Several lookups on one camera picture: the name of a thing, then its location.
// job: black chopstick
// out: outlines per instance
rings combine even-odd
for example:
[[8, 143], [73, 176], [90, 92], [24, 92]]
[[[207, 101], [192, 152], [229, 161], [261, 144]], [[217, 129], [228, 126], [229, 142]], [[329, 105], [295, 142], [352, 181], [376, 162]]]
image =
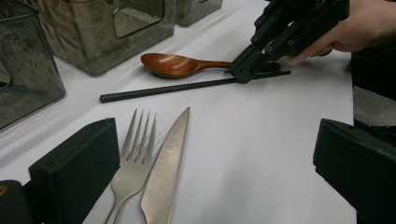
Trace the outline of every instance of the black chopstick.
[[[260, 79], [266, 77], [279, 77], [289, 75], [291, 71], [280, 71], [280, 72], [273, 72], [273, 73], [262, 73], [255, 76], [253, 79]], [[110, 94], [103, 94], [100, 96], [99, 101], [103, 104], [121, 101], [121, 100], [128, 100], [134, 99], [139, 97], [145, 97], [150, 95], [158, 95], [164, 94], [168, 92], [175, 92], [175, 91], [187, 91], [193, 89], [199, 89], [204, 87], [211, 87], [211, 86], [218, 86], [230, 83], [236, 83], [235, 78], [226, 78], [220, 80], [213, 80], [213, 81], [204, 81], [204, 82], [195, 82], [189, 84], [181, 84], [176, 86], [169, 86], [169, 87], [159, 87], [147, 90], [140, 90], [140, 91], [125, 91], [125, 92], [117, 92], [117, 93], [110, 93]]]

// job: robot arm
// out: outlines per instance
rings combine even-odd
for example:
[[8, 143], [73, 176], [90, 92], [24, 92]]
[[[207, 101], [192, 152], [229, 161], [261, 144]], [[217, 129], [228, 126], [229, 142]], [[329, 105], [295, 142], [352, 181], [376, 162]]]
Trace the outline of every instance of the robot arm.
[[349, 0], [273, 0], [255, 21], [251, 44], [233, 61], [230, 73], [248, 83], [269, 62], [292, 55], [349, 15]]

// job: fork head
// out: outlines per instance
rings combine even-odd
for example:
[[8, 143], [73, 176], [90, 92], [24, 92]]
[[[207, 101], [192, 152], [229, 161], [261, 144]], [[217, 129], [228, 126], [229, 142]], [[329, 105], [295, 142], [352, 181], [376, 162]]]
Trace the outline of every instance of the fork head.
[[131, 125], [120, 153], [120, 169], [116, 172], [111, 182], [111, 187], [115, 191], [116, 197], [118, 197], [118, 195], [123, 195], [122, 198], [128, 198], [139, 192], [143, 188], [149, 173], [149, 165], [155, 141], [155, 129], [157, 123], [156, 116], [154, 116], [151, 132], [148, 137], [148, 143], [146, 143], [147, 133], [149, 131], [150, 113], [148, 112], [146, 124], [144, 125], [145, 127], [141, 137], [140, 133], [143, 122], [143, 111], [134, 134], [136, 114], [137, 109], [134, 112]]

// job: black fabric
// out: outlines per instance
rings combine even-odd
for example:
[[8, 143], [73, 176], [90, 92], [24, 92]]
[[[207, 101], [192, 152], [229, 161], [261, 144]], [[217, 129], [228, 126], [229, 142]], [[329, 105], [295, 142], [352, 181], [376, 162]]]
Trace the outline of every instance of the black fabric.
[[352, 53], [351, 72], [354, 86], [396, 100], [396, 44]]

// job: utensil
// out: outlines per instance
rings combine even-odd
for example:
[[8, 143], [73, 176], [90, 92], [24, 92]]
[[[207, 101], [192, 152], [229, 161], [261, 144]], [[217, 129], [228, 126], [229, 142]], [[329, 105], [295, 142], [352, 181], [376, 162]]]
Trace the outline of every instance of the utensil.
[[134, 116], [131, 120], [131, 125], [120, 153], [120, 169], [116, 172], [113, 180], [111, 181], [111, 187], [115, 194], [115, 202], [107, 217], [106, 224], [114, 223], [123, 203], [143, 188], [149, 173], [149, 164], [151, 162], [152, 150], [154, 148], [157, 120], [156, 116], [154, 116], [148, 146], [145, 153], [146, 135], [149, 126], [149, 112], [146, 119], [145, 130], [143, 131], [143, 136], [139, 143], [139, 135], [143, 118], [142, 111], [139, 124], [134, 135], [134, 144], [131, 148], [136, 112], [137, 110], [134, 111]]
[[[290, 74], [290, 71], [264, 73], [255, 76], [253, 79], [259, 79], [265, 77], [278, 77], [278, 76], [285, 76], [288, 74]], [[235, 78], [226, 78], [220, 80], [181, 84], [176, 86], [160, 87], [160, 88], [153, 88], [153, 89], [140, 90], [140, 91], [117, 92], [117, 93], [103, 94], [100, 96], [99, 100], [101, 103], [105, 104], [105, 103], [134, 99], [134, 98], [145, 97], [150, 95], [158, 95], [158, 94], [174, 92], [174, 91], [187, 91], [187, 90], [199, 89], [204, 87], [230, 84], [235, 82], [237, 82]]]
[[[148, 53], [140, 61], [151, 72], [160, 77], [181, 78], [196, 74], [206, 68], [229, 68], [232, 63], [197, 60], [180, 55]], [[268, 63], [263, 72], [280, 70], [278, 63]]]
[[189, 116], [188, 107], [166, 136], [149, 175], [141, 203], [148, 224], [169, 223]]

